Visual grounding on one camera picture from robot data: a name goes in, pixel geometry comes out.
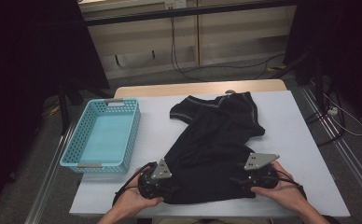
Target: cabinet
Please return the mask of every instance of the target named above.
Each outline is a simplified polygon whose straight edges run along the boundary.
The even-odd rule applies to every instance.
[[[159,0],[84,0],[79,3],[85,19],[130,15],[165,9]],[[248,0],[187,0],[187,7],[211,7]],[[222,12],[174,18],[174,39],[180,67],[207,65],[284,52],[296,7]],[[89,27],[108,79],[170,70],[171,19],[133,21]],[[157,58],[153,62],[151,51]],[[115,64],[114,56],[121,60]],[[135,66],[128,58],[144,57]]]

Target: basket handle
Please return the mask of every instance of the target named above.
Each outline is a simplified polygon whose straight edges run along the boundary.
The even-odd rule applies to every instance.
[[[125,102],[124,102],[123,98],[104,100],[104,101],[108,106],[123,106],[123,105],[125,105]]]
[[[78,168],[103,168],[101,163],[79,163]]]

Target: black curtain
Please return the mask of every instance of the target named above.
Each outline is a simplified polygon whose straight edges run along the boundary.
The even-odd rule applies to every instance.
[[[290,64],[311,49],[323,64],[323,75],[341,91],[362,117],[362,1],[312,1],[298,6],[284,63]],[[305,84],[315,72],[306,60],[297,68]]]
[[[0,193],[39,127],[43,101],[64,79],[108,88],[76,0],[0,0]]]

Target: power outlet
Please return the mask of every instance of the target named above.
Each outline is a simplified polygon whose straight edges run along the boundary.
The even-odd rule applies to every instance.
[[[329,115],[337,115],[338,114],[338,108],[335,107],[335,106],[330,107],[329,110],[328,110],[328,114]]]
[[[175,4],[175,8],[186,8],[187,0],[175,0],[174,4]]]
[[[169,10],[169,9],[174,9],[174,8],[176,8],[174,1],[164,2],[164,9]]]

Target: black t-shirt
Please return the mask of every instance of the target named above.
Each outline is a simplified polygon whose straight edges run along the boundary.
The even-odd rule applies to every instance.
[[[236,164],[246,163],[254,152],[245,143],[265,133],[250,92],[208,101],[189,96],[171,109],[170,118],[188,126],[164,158],[173,176],[163,186],[180,187],[167,203],[255,197],[255,193],[243,192],[230,182],[230,177],[247,178],[248,173]]]

